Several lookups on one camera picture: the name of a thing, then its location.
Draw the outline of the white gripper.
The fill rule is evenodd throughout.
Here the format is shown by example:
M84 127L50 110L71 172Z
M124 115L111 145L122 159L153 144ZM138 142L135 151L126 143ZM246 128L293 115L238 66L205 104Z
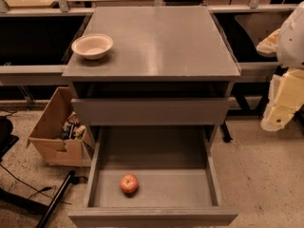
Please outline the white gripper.
M269 88L269 102L260 126L270 132L283 129L294 112L304 105L304 70L290 68L282 76L274 75Z

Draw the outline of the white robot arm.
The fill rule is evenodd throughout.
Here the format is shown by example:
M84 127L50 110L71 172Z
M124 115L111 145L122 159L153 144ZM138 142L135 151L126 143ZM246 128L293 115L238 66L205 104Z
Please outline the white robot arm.
M261 127L266 131L278 131L292 119L304 105L304 2L301 2L282 26L261 41L256 50L275 53L278 62L287 71L274 75Z

